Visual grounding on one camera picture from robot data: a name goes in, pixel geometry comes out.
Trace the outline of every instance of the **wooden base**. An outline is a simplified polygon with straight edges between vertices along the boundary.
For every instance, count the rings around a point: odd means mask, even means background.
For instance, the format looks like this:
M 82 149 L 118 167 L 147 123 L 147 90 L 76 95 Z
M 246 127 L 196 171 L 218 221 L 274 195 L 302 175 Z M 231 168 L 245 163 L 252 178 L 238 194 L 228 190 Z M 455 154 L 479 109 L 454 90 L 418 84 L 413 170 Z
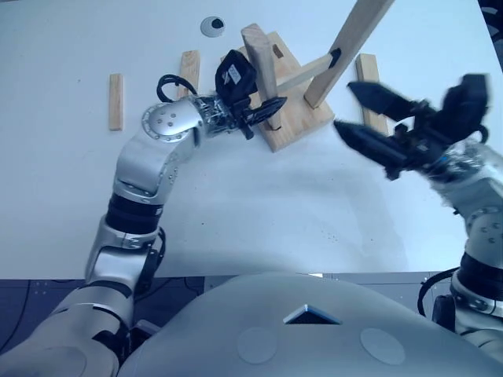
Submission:
M 300 64 L 285 45 L 276 31 L 267 35 L 273 47 L 274 71 L 276 79 L 279 80 L 288 75 L 291 75 L 300 68 Z M 246 49 L 239 48 L 246 57 Z M 305 82 L 295 86 L 284 93 L 279 93 L 280 96 L 288 97 L 286 104 L 280 111 L 281 128 L 272 131 L 269 125 L 264 122 L 259 125 L 263 136 L 267 140 L 273 152 L 276 152 L 310 132 L 317 130 L 330 122 L 333 118 L 332 109 L 326 102 L 320 104 L 319 107 L 312 109 L 311 106 L 304 100 L 309 82 Z M 260 105 L 259 94 L 255 93 L 251 96 L 251 106 L 256 108 Z

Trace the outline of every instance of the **black cable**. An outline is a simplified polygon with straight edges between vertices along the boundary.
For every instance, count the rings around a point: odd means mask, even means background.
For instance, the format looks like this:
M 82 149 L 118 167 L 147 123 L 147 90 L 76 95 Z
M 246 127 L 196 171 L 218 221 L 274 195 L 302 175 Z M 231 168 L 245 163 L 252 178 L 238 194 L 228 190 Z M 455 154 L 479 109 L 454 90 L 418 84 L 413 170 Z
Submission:
M 17 318 L 16 325 L 14 326 L 14 329 L 10 333 L 9 337 L 7 338 L 7 340 L 4 341 L 2 347 L 0 347 L 0 353 L 2 353 L 2 351 L 7 347 L 7 345 L 9 344 L 9 342 L 12 340 L 12 338 L 14 337 L 14 335 L 17 333 L 17 330 L 19 329 L 19 326 L 21 325 L 21 322 L 22 322 L 23 317 L 24 317 L 24 312 L 26 310 L 26 304 L 28 303 L 28 295 L 30 294 L 30 284 L 31 284 L 31 280 L 28 281 L 28 285 L 26 287 L 26 295 L 24 296 L 23 306 L 21 307 L 21 312 L 20 312 L 19 317 Z
M 447 271 L 437 273 L 436 275 L 433 275 L 432 277 L 421 283 L 422 287 L 419 290 L 419 294 L 417 295 L 417 311 L 421 316 L 426 317 L 426 314 L 424 313 L 423 300 L 424 296 L 428 293 L 431 287 L 442 280 L 452 277 L 454 272 L 456 272 L 458 269 L 459 267 L 456 267 L 454 269 L 448 269 Z
M 187 284 L 187 278 L 183 278 L 183 284 L 185 285 L 185 288 L 187 288 L 189 291 L 192 291 L 196 294 L 196 297 L 199 296 L 199 291 L 196 288 L 192 288 Z
M 157 287 L 156 289 L 153 289 L 151 290 L 150 292 L 146 293 L 145 295 L 141 296 L 141 297 L 138 297 L 134 300 L 134 303 L 137 304 L 139 303 L 140 301 L 143 301 L 145 300 L 146 298 L 154 295 L 155 293 L 157 293 L 158 291 L 160 291 L 161 289 L 163 289 L 164 287 L 166 287 L 166 285 L 172 281 L 173 279 L 169 278 L 169 279 L 166 279 L 166 281 L 164 283 L 162 283 L 159 287 Z
M 160 263 L 164 259 L 164 254 L 166 253 L 166 232 L 164 232 L 164 229 L 162 226 L 159 227 L 159 238 L 160 238 L 160 250 L 159 250 L 159 257 L 157 258 L 157 267 L 160 266 Z
M 159 79 L 159 82 L 157 83 L 157 89 L 156 89 L 157 97 L 159 98 L 159 100 L 161 102 L 167 102 L 167 103 L 173 102 L 173 100 L 168 98 L 166 96 L 166 94 L 164 94 L 164 92 L 163 92 L 163 86 L 165 86 L 166 84 L 175 84 L 176 86 L 182 85 L 185 88 L 187 88 L 188 90 L 190 90 L 190 92 L 194 96 L 197 95 L 197 91 L 194 89 L 192 84 L 190 82 L 188 82 L 187 80 L 185 80 L 183 77 L 180 77 L 177 75 L 164 75 L 163 77 L 161 77 Z

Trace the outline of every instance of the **wooden stand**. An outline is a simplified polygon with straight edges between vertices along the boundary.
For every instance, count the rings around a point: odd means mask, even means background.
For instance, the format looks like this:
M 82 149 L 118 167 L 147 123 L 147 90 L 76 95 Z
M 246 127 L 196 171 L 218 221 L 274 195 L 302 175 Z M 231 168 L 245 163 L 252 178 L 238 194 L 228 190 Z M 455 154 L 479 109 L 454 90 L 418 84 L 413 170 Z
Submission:
M 292 77 L 292 74 L 298 72 L 301 68 L 299 62 L 288 47 L 285 45 L 277 32 L 272 32 L 267 35 L 271 46 L 274 73 L 278 80 Z M 248 56 L 245 47 L 239 48 L 246 57 Z M 302 82 L 299 85 L 292 86 L 289 89 L 279 93 L 280 96 L 286 96 L 288 100 L 280 110 L 281 127 L 277 130 L 272 130 L 267 122 L 259 125 L 263 136 L 267 140 L 273 152 L 284 148 L 302 136 L 313 132 L 330 122 L 333 118 L 333 112 L 326 102 L 323 102 L 318 108 L 311 108 L 304 100 L 304 93 L 307 89 L 307 83 Z M 256 108 L 264 101 L 259 96 L 259 93 L 252 94 L 251 106 Z
M 273 152 L 334 118 L 325 102 L 327 94 L 393 1 L 357 0 L 329 53 L 302 67 L 276 32 L 266 36 L 257 24 L 241 31 L 244 46 L 238 50 L 248 58 L 258 76 L 259 92 L 251 96 L 251 106 L 258 107 L 277 95 L 288 97 L 269 123 L 259 125 Z

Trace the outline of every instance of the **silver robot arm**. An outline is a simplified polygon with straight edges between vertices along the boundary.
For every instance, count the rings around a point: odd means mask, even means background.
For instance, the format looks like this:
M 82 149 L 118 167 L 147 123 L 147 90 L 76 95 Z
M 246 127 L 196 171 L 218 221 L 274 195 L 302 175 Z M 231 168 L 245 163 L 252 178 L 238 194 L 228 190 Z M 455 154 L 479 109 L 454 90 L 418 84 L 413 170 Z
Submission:
M 449 148 L 442 165 L 441 174 L 428 178 L 463 217 L 468 234 L 448 298 L 454 330 L 503 363 L 503 157 L 468 139 Z
M 391 137 L 364 125 L 334 124 L 346 144 L 383 165 L 389 179 L 402 170 L 418 171 L 463 217 L 468 240 L 452 276 L 452 295 L 436 299 L 432 319 L 503 363 L 503 158 L 485 145 L 489 133 L 480 124 L 487 105 L 485 77 L 464 76 L 449 89 L 440 111 L 378 83 L 349 87 L 378 114 L 396 121 L 414 117 L 412 129 L 399 123 Z M 481 141 L 468 138 L 474 132 Z
M 215 95 L 191 95 L 145 112 L 141 129 L 118 158 L 85 285 L 71 292 L 28 339 L 0 357 L 1 377 L 117 374 L 128 356 L 134 295 L 149 289 L 163 259 L 163 247 L 156 250 L 153 244 L 178 167 L 208 137 L 238 129 L 252 137 L 249 126 L 272 116 L 286 101 L 276 97 L 250 109 L 255 78 L 246 59 L 231 51 L 218 67 Z M 157 92 L 165 102 L 171 100 L 160 87 L 169 82 L 188 84 L 178 76 L 163 76 Z

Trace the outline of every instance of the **wooden plank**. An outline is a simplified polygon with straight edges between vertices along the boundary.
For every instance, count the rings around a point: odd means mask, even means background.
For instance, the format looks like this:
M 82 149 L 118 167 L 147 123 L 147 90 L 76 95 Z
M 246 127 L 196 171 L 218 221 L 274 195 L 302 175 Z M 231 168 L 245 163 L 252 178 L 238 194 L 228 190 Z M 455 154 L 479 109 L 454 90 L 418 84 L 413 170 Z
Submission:
M 301 67 L 297 59 L 290 52 L 277 32 L 267 35 L 273 48 L 274 72 L 278 80 L 294 74 Z M 239 48 L 245 56 L 246 49 Z M 328 122 L 333 120 L 332 109 L 326 102 L 322 102 L 319 107 L 312 109 L 305 102 L 303 95 L 308 83 L 304 82 L 294 86 L 281 95 L 286 96 L 288 100 L 281 108 L 281 128 L 272 131 L 268 125 L 261 123 L 259 128 L 262 135 L 267 140 L 273 152 L 276 152 L 291 143 L 299 140 L 301 137 L 318 130 Z M 257 108 L 261 100 L 257 93 L 251 96 L 251 106 Z
M 273 50 L 267 35 L 257 24 L 251 24 L 241 30 L 244 47 L 251 65 L 257 70 L 257 88 L 262 102 L 277 97 L 276 74 L 274 73 Z M 271 130 L 281 128 L 281 113 L 271 116 Z
M 297 86 L 316 75 L 329 69 L 329 65 L 332 63 L 332 55 L 327 53 L 323 57 L 319 57 L 317 60 L 313 60 L 308 64 L 303 65 L 300 69 L 293 72 L 290 75 L 286 75 L 277 80 L 277 92 L 283 93 L 294 86 Z
M 120 73 L 110 75 L 108 92 L 108 129 L 123 129 L 123 76 Z
M 376 56 L 369 53 L 360 53 L 356 57 L 356 74 L 358 81 L 373 81 L 379 82 L 379 71 L 377 69 Z M 386 136 L 390 136 L 387 128 L 386 117 L 376 114 L 368 108 L 362 107 L 363 123 L 371 126 L 374 130 L 381 132 Z
M 318 107 L 354 59 L 363 43 L 386 14 L 394 0 L 357 0 L 329 51 L 341 49 L 336 65 L 316 76 L 304 95 L 312 108 Z
M 192 84 L 197 91 L 199 86 L 199 66 L 200 54 L 197 50 L 185 51 L 182 54 L 182 62 L 180 65 L 180 77 L 184 78 Z M 178 86 L 178 99 L 191 94 L 190 91 L 184 86 Z

